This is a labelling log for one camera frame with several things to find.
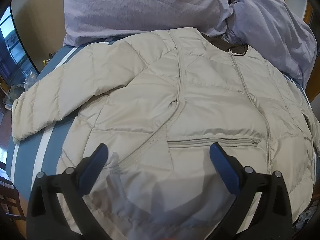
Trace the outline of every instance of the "metal screw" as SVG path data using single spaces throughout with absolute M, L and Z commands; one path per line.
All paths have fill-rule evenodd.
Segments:
M 39 179 L 41 179 L 43 176 L 44 176 L 44 172 L 42 171 L 37 174 L 37 178 Z
M 253 168 L 251 168 L 250 166 L 245 166 L 244 171 L 250 174 L 250 173 L 253 173 Z
M 275 176 L 277 178 L 280 178 L 282 176 L 281 172 L 280 171 L 275 171 Z
M 75 168 L 73 167 L 66 168 L 66 174 L 72 174 L 74 170 Z

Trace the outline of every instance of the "cream puffer jacket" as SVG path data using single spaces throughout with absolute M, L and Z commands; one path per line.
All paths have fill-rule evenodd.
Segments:
M 281 171 L 293 220 L 309 204 L 319 123 L 295 84 L 251 47 L 223 52 L 194 28 L 88 45 L 14 102 L 13 138 L 79 107 L 57 173 L 108 146 L 84 200 L 114 240 L 204 239 L 234 200 L 209 159 L 213 142 L 257 172 Z

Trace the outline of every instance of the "bed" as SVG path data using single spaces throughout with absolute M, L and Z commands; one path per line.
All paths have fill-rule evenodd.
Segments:
M 110 37 L 103 42 L 112 44 L 121 37 Z M 47 66 L 42 70 L 38 79 L 42 79 L 48 73 L 68 62 L 76 55 L 85 45 L 81 46 L 64 46 L 51 59 Z M 296 84 L 305 100 L 308 99 L 304 93 L 303 82 L 295 82 L 290 76 L 284 76 Z M 44 171 L 51 175 L 56 173 L 56 166 L 61 154 L 62 144 L 71 127 L 77 111 L 74 111 L 64 120 L 54 123 L 42 129 L 39 133 L 30 136 L 15 145 L 12 138 L 10 139 L 7 153 L 7 174 L 11 181 L 15 184 L 19 192 L 25 199 L 29 199 L 32 183 L 39 171 Z

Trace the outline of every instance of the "blue gripper pad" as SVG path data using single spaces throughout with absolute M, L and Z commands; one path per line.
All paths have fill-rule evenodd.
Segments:
M 238 197 L 241 192 L 241 180 L 236 171 L 233 169 L 231 163 L 229 162 L 229 156 L 225 153 L 225 151 L 220 147 L 218 143 L 214 143 L 210 146 L 209 155 L 211 162 L 216 168 L 216 171 L 221 176 L 228 191 Z
M 78 181 L 78 193 L 80 196 L 88 195 L 90 193 L 102 168 L 108 160 L 108 155 L 108 147 L 105 144 L 100 144 L 94 153 L 88 157 L 88 160 L 90 161 L 87 163 L 87 166 Z

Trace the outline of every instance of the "front zipper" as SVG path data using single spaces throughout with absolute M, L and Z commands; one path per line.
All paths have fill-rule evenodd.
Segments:
M 221 146 L 257 146 L 260 139 L 255 138 L 241 138 L 241 139 L 224 139 L 224 138 L 206 138 L 206 139 L 193 139 L 193 140 L 181 140 L 181 141 L 168 141 L 168 147 L 170 148 L 187 148 L 187 147 L 199 147 L 210 146 L 213 143 L 219 143 Z
M 232 59 L 233 65 L 235 65 L 236 71 L 237 71 L 237 73 L 238 73 L 238 75 L 239 75 L 239 78 L 240 78 L 240 80 L 241 80 L 241 82 L 242 82 L 242 85 L 243 85 L 244 92 L 245 92 L 246 96 L 248 97 L 248 99 L 250 100 L 250 102 L 254 105 L 254 107 L 259 111 L 259 109 L 256 107 L 256 105 L 252 102 L 252 100 L 251 100 L 250 97 L 249 97 L 249 94 L 248 94 L 248 91 L 247 91 L 247 87 L 246 87 L 246 85 L 245 85 L 245 83 L 244 83 L 243 76 L 242 76 L 242 74 L 241 74 L 241 72 L 240 72 L 240 70 L 239 70 L 239 68 L 238 68 L 238 65 L 237 65 L 235 59 L 234 59 L 233 56 L 232 56 L 232 50 L 231 50 L 231 49 L 229 49 L 229 55 L 230 55 L 230 57 L 231 57 L 231 59 Z M 270 174 L 270 160 L 269 160 L 269 158 L 270 158 L 270 157 L 269 157 L 269 131 L 270 131 L 270 128 L 269 128 L 269 124 L 268 124 L 268 121 L 267 121 L 267 119 L 265 118 L 265 116 L 264 116 L 260 111 L 259 111 L 259 113 L 262 115 L 263 120 L 264 120 L 265 125 L 266 125 L 266 128 L 267 128 L 267 137 L 266 137 L 267 173 Z

